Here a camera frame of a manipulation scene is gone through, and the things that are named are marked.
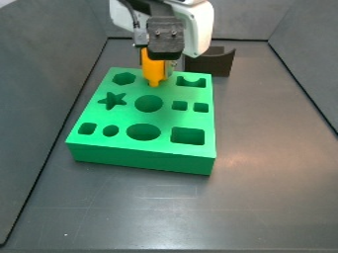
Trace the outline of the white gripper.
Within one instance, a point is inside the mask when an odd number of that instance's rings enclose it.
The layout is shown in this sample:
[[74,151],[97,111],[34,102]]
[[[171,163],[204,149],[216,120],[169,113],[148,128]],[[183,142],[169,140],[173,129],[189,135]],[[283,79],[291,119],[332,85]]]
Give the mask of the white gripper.
[[[213,27],[213,7],[207,0],[108,0],[109,17],[119,28],[129,31],[133,46],[148,48],[147,21],[153,16],[175,16],[183,24],[184,48],[181,54],[196,58],[209,47]],[[176,67],[165,61],[165,78]]]

